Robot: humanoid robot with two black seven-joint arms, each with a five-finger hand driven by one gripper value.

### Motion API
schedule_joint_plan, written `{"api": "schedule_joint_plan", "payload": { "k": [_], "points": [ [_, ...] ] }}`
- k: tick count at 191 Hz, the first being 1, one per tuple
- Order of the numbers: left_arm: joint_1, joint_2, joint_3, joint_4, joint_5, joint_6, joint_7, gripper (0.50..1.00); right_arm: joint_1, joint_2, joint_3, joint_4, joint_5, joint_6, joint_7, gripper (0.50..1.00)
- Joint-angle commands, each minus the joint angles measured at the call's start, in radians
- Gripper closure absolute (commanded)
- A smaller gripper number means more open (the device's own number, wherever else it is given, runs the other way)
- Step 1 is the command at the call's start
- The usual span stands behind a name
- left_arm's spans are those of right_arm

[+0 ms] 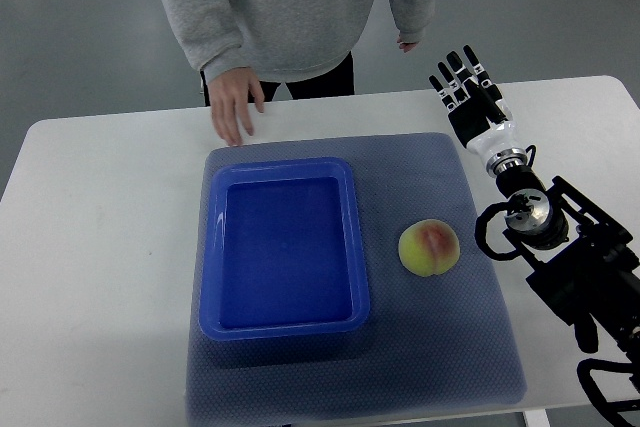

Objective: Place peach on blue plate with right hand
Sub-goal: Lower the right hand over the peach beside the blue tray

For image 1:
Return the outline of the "person's second hand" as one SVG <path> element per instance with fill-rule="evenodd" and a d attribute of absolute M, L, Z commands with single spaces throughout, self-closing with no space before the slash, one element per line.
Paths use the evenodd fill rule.
<path fill-rule="evenodd" d="M 408 53 L 418 46 L 418 42 L 406 42 L 401 36 L 398 36 L 396 43 L 403 53 Z"/>

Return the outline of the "person's bare hand on table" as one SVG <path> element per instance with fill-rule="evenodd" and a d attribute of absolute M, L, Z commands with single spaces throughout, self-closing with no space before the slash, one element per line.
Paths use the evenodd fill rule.
<path fill-rule="evenodd" d="M 249 67 L 234 68 L 208 81 L 207 90 L 211 120 L 217 135 L 228 146 L 241 146 L 241 131 L 249 136 L 254 134 L 249 98 L 253 98 L 259 113 L 264 112 L 265 96 L 258 77 Z"/>

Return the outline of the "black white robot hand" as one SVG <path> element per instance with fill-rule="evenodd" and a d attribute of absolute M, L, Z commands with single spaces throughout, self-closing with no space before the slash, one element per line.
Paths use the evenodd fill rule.
<path fill-rule="evenodd" d="M 460 144 L 492 174 L 508 164 L 526 164 L 528 152 L 517 140 L 503 94 L 471 46 L 464 46 L 462 54 L 448 53 L 438 70 L 440 75 L 431 75 L 429 81 Z"/>

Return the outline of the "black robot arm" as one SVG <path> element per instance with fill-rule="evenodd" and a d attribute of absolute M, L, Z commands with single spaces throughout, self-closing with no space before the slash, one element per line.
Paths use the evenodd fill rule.
<path fill-rule="evenodd" d="M 573 327 L 586 359 L 577 376 L 592 406 L 612 426 L 637 400 L 609 401 L 593 374 L 626 374 L 639 384 L 638 256 L 633 237 L 619 222 L 556 176 L 544 186 L 532 169 L 536 149 L 495 154 L 487 170 L 504 201 L 477 218 L 475 240 L 496 261 L 524 259 L 532 268 L 530 288 L 563 322 Z"/>

